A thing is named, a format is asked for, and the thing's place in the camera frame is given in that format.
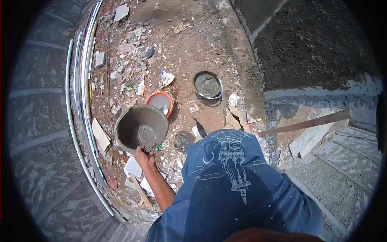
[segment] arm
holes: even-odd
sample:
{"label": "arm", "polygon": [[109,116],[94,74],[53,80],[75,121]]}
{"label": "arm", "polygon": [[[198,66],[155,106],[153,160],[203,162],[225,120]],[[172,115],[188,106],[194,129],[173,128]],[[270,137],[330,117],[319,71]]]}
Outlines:
{"label": "arm", "polygon": [[153,151],[146,155],[142,149],[144,146],[138,146],[136,149],[136,161],[142,168],[144,176],[151,187],[157,203],[164,213],[165,209],[172,205],[176,193],[164,179],[156,166]]}

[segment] hand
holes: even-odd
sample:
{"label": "hand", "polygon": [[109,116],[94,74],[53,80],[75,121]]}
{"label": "hand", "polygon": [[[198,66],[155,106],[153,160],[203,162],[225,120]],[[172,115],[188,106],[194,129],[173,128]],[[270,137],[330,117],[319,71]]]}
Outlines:
{"label": "hand", "polygon": [[147,155],[142,151],[144,148],[145,146],[137,146],[136,154],[134,156],[137,163],[143,170],[156,167],[156,160],[154,159],[153,151]]}

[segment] khaki pants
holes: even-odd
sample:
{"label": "khaki pants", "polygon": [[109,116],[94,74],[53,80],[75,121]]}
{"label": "khaki pants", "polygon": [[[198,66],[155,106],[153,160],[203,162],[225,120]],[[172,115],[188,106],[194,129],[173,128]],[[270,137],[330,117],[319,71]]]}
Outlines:
{"label": "khaki pants", "polygon": [[[243,118],[242,112],[238,109],[234,108],[233,106],[229,107],[230,111],[226,109],[226,125],[223,127],[223,129],[241,129],[241,126],[243,127],[243,131],[246,133],[251,134],[250,128],[246,125],[245,119]],[[234,116],[237,116],[240,120],[240,123],[238,120],[234,118]],[[195,139],[195,143],[202,140],[203,137],[198,134]]]}

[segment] white pipe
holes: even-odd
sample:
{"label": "white pipe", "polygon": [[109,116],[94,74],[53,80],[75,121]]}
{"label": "white pipe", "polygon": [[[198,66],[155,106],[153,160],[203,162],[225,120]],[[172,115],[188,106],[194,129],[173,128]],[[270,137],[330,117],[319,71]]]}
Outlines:
{"label": "white pipe", "polygon": [[94,192],[97,194],[98,198],[101,200],[103,206],[107,209],[107,211],[110,213],[111,216],[114,216],[114,212],[110,208],[110,206],[105,201],[105,198],[102,196],[101,192],[97,188],[97,186],[94,183],[93,178],[90,175],[90,171],[86,166],[86,162],[83,158],[82,152],[80,151],[77,135],[75,134],[75,128],[74,128],[74,122],[72,119],[72,113],[71,113],[71,107],[70,107],[70,59],[71,59],[71,50],[74,40],[70,40],[70,45],[68,46],[68,53],[67,53],[67,63],[66,63],[66,107],[67,107],[67,117],[68,117],[68,123],[70,125],[71,130],[71,136],[73,138],[75,149],[77,150],[77,154],[80,160],[80,163],[82,164],[83,171],[85,172],[87,179],[89,180],[91,186],[94,189]]}

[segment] orange bucket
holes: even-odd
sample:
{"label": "orange bucket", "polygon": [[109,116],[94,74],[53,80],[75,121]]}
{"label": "orange bucket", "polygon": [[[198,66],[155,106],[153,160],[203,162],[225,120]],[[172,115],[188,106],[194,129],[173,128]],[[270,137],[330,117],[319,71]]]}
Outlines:
{"label": "orange bucket", "polygon": [[167,117],[171,115],[174,103],[173,96],[169,91],[157,91],[150,94],[145,100],[145,104],[158,109],[162,106],[166,106],[168,108],[168,113],[166,114]]}

